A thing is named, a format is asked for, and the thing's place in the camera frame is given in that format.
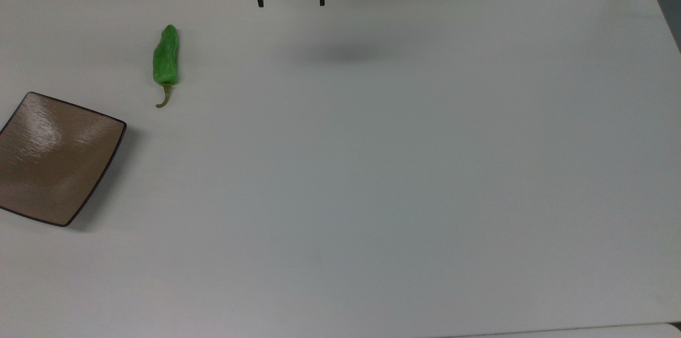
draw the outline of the pepper stem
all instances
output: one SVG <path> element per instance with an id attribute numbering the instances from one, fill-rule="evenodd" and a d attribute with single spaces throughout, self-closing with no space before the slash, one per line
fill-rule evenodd
<path id="1" fill-rule="evenodd" d="M 172 90 L 172 84 L 162 84 L 161 86 L 163 86 L 165 99 L 163 100 L 162 103 L 156 104 L 156 108 L 163 108 L 168 103 L 168 100 L 170 100 L 170 91 Z"/>

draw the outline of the white table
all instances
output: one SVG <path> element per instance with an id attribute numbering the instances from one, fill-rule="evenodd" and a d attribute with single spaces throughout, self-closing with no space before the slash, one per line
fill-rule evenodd
<path id="1" fill-rule="evenodd" d="M 0 0 L 2 120 L 34 90 L 129 125 L 70 227 L 0 212 L 0 336 L 681 320 L 681 57 L 655 0 L 326 3 Z"/>

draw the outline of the brown plate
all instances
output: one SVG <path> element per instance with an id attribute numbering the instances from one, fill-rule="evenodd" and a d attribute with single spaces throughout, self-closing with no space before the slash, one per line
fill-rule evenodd
<path id="1" fill-rule="evenodd" d="M 126 123 L 29 92 L 0 131 L 0 208 L 68 226 L 102 180 Z"/>

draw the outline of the green chili pepper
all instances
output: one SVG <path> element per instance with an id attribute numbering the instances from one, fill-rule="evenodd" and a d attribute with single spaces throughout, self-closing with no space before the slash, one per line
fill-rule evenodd
<path id="1" fill-rule="evenodd" d="M 163 86 L 165 93 L 163 103 L 156 105 L 156 108 L 162 108 L 168 103 L 170 91 L 173 85 L 177 84 L 177 51 L 179 45 L 180 39 L 177 35 L 177 29 L 168 25 L 161 33 L 161 41 L 154 50 L 154 81 Z"/>

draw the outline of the square plate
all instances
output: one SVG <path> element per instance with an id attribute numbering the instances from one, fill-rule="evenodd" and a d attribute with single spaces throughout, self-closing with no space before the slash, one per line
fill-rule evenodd
<path id="1" fill-rule="evenodd" d="M 116 154 L 126 123 L 29 92 L 0 131 L 0 208 L 68 226 Z"/>

